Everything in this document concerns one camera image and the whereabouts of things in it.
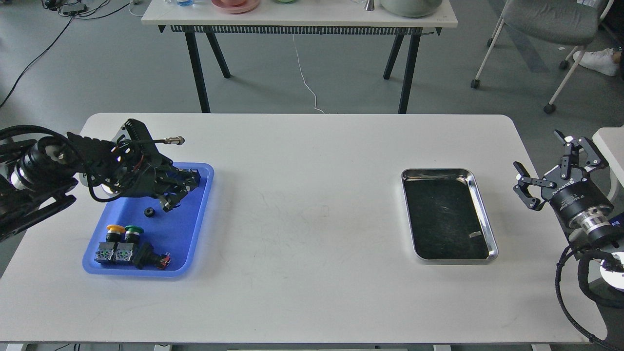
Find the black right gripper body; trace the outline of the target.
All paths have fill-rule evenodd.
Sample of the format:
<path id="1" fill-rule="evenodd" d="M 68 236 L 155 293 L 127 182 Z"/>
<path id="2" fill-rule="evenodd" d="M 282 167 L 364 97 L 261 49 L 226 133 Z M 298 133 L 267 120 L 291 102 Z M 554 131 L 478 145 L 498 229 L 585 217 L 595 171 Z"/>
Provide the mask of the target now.
<path id="1" fill-rule="evenodd" d="M 567 228 L 579 228 L 575 218 L 591 208 L 600 210 L 605 216 L 613 211 L 611 201 L 584 168 L 572 168 L 568 178 L 562 178 L 561 171 L 554 168 L 545 177 L 553 187 L 544 187 L 544 200 L 549 202 Z"/>

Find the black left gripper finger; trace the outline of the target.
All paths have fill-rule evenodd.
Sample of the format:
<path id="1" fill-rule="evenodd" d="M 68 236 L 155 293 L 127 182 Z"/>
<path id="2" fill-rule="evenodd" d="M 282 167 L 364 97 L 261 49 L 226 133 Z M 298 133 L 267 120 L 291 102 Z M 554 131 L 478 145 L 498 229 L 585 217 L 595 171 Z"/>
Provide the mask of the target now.
<path id="1" fill-rule="evenodd" d="M 163 167 L 165 176 L 163 183 L 173 185 L 199 185 L 200 173 L 197 169 L 178 168 L 176 166 Z"/>
<path id="2" fill-rule="evenodd" d="M 158 200 L 161 209 L 168 213 L 178 207 L 181 200 L 194 191 L 199 185 L 197 180 L 183 180 L 182 182 L 165 182 L 160 184 Z"/>

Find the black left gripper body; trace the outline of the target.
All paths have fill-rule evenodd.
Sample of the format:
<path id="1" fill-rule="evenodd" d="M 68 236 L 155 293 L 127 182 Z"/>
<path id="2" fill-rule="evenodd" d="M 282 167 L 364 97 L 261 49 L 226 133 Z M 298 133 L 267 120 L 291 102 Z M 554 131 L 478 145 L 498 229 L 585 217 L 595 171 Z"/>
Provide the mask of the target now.
<path id="1" fill-rule="evenodd" d="M 176 193 L 176 167 L 170 158 L 141 156 L 119 177 L 120 197 L 166 198 Z"/>

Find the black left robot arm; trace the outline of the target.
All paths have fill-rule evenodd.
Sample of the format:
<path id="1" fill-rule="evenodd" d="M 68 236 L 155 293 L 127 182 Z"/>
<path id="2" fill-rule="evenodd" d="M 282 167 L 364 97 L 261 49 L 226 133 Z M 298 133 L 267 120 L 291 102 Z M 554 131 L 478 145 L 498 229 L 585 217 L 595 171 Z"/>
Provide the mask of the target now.
<path id="1" fill-rule="evenodd" d="M 22 233 L 72 205 L 82 182 L 98 202 L 151 197 L 166 212 L 200 184 L 198 171 L 179 169 L 158 143 L 183 144 L 183 137 L 154 139 L 143 122 L 129 118 L 111 141 L 62 135 L 40 126 L 1 131 L 1 239 Z"/>

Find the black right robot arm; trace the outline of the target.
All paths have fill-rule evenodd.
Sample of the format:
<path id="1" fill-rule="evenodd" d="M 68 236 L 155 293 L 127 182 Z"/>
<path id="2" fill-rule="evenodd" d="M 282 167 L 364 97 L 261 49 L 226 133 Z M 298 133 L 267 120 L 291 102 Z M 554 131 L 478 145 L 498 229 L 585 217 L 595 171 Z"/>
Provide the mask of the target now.
<path id="1" fill-rule="evenodd" d="M 569 258 L 575 257 L 582 293 L 602 307 L 623 308 L 623 285 L 617 284 L 623 274 L 623 251 L 618 249 L 623 229 L 608 220 L 613 204 L 590 177 L 591 172 L 608 167 L 608 162 L 590 138 L 565 136 L 558 130 L 554 134 L 564 147 L 559 163 L 540 178 L 533 178 L 522 163 L 514 162 L 517 184 L 513 191 L 528 209 L 540 211 L 550 204 L 565 229 L 571 233 L 581 231 L 580 238 L 566 234 L 568 245 L 556 264 L 556 297 L 579 333 L 606 350 L 617 351 L 616 345 L 596 337 L 572 317 L 560 287 L 563 268 Z"/>

